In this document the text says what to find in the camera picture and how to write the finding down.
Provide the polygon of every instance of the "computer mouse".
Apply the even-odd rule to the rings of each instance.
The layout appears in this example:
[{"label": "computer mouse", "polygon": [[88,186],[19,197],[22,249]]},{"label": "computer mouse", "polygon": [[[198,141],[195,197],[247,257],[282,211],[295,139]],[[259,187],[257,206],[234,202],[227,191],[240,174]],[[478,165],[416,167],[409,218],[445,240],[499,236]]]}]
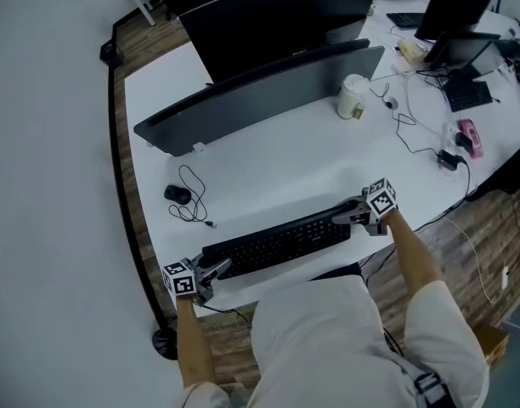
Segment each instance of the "computer mouse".
[{"label": "computer mouse", "polygon": [[177,204],[181,206],[185,206],[192,199],[192,194],[188,189],[177,187],[173,185],[169,185],[164,190],[164,198],[167,200],[175,201]]}]

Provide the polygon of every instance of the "floor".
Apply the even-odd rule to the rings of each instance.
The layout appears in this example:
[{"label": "floor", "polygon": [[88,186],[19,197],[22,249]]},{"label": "floor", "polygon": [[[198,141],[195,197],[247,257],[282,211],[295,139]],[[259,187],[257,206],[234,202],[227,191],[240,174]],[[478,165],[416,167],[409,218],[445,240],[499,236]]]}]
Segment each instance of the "floor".
[{"label": "floor", "polygon": [[[188,42],[178,20],[165,21],[163,5],[154,9],[153,17],[156,21],[154,27],[150,27],[140,14],[118,28],[117,44],[125,61],[115,73],[116,127],[122,179],[135,235],[159,303],[167,318],[172,318],[175,310],[161,282],[133,175],[124,93],[126,76]],[[478,201],[463,204],[449,218],[465,230],[475,246],[484,285],[494,304],[488,303],[483,295],[474,253],[466,237],[454,225],[441,220],[422,230],[420,237],[439,261],[449,289],[470,326],[485,321],[497,324],[520,299],[520,191],[513,196],[493,192]],[[377,268],[391,251],[391,246],[379,251],[365,266],[365,275]],[[501,271],[504,266],[509,266],[511,274],[509,287],[501,294]],[[385,327],[401,341],[404,312],[409,299],[395,255],[371,278],[370,292],[381,311]],[[251,319],[254,305],[244,307],[242,311]],[[238,383],[247,395],[250,394],[259,375],[246,325],[233,314],[204,318],[202,325],[215,356],[220,382]]]}]

